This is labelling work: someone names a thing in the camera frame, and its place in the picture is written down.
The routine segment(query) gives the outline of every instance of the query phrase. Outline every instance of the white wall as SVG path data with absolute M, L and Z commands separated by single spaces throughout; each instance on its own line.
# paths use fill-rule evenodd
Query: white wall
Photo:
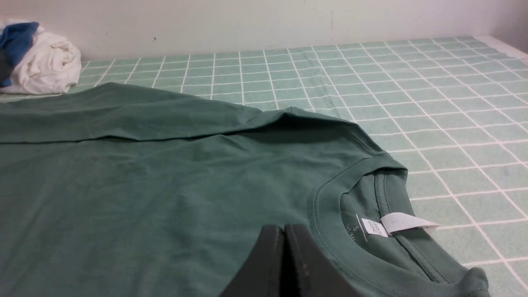
M 528 51 L 527 0 L 0 2 L 2 15 L 68 36 L 84 60 L 491 33 Z

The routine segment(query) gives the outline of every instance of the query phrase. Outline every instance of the clothing label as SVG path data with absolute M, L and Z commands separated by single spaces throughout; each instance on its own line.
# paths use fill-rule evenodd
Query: clothing label
M 382 224 L 375 222 L 375 221 L 367 220 L 367 219 L 361 219 L 361 220 L 363 221 L 363 225 L 365 226 L 365 231 L 368 234 L 376 234 L 376 235 L 381 235 L 383 237 L 389 236 L 387 234 L 387 231 L 385 231 L 385 228 L 383 227 Z
M 393 212 L 381 218 L 381 223 L 389 235 L 400 230 L 407 230 L 417 227 L 433 227 L 436 228 L 439 224 L 429 222 L 424 219 L 413 217 L 402 212 Z

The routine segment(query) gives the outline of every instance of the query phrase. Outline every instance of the folded clothes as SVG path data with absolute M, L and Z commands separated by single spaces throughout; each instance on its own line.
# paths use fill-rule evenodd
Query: folded clothes
M 15 23 L 3 28 L 0 49 L 3 49 L 11 69 L 15 68 L 33 44 L 33 34 L 39 27 L 37 22 Z M 0 87 L 11 85 L 9 77 L 0 80 Z
M 64 93 L 79 81 L 80 72 L 79 49 L 66 37 L 50 33 L 39 26 L 33 34 L 33 46 L 11 74 L 12 85 L 0 88 L 0 92 L 38 95 Z

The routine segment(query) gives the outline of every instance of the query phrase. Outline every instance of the green t-shirt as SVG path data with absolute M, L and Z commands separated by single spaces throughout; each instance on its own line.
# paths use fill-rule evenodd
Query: green t-shirt
M 217 296 L 262 225 L 304 224 L 364 296 L 488 296 L 350 122 L 109 83 L 0 105 L 0 296 Z

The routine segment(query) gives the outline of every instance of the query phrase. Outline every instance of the green checkered bedsheet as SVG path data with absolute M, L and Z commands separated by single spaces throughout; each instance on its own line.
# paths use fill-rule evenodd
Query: green checkered bedsheet
M 90 61 L 105 82 L 358 122 L 409 168 L 418 216 L 497 296 L 528 296 L 528 67 L 472 37 Z M 0 100 L 33 96 L 2 95 Z

